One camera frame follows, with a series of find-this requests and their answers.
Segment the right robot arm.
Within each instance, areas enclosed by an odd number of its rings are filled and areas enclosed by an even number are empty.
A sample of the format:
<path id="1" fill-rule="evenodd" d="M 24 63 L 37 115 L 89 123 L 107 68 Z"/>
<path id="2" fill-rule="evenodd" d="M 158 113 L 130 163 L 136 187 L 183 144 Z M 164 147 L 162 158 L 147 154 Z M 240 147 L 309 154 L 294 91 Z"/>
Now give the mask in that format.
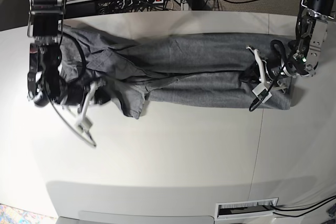
<path id="1" fill-rule="evenodd" d="M 27 36 L 34 41 L 29 49 L 27 98 L 40 108 L 49 103 L 78 106 L 85 100 L 79 79 L 66 81 L 59 72 L 66 1 L 29 0 Z"/>

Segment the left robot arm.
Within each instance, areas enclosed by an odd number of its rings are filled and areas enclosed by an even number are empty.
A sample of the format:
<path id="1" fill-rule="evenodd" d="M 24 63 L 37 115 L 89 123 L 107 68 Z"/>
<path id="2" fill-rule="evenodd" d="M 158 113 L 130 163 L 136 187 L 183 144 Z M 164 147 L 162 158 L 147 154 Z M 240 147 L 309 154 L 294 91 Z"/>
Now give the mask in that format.
<path id="1" fill-rule="evenodd" d="M 296 38 L 289 52 L 279 40 L 270 43 L 274 59 L 263 61 L 266 81 L 272 83 L 295 76 L 314 76 L 327 37 L 328 22 L 335 19 L 335 0 L 301 0 L 296 21 Z"/>

